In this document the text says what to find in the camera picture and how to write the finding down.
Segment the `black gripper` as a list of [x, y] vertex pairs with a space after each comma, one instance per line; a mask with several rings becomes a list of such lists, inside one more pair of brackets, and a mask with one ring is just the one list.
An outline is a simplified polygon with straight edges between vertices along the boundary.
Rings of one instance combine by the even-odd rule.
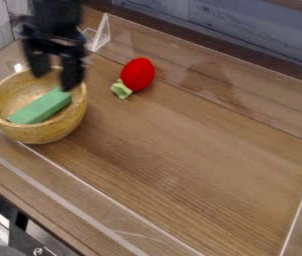
[[77, 0], [32, 0], [32, 14], [21, 17], [22, 50], [36, 77], [49, 72], [48, 54], [60, 56], [61, 88], [72, 90], [85, 74], [85, 38], [77, 27], [81, 6]]

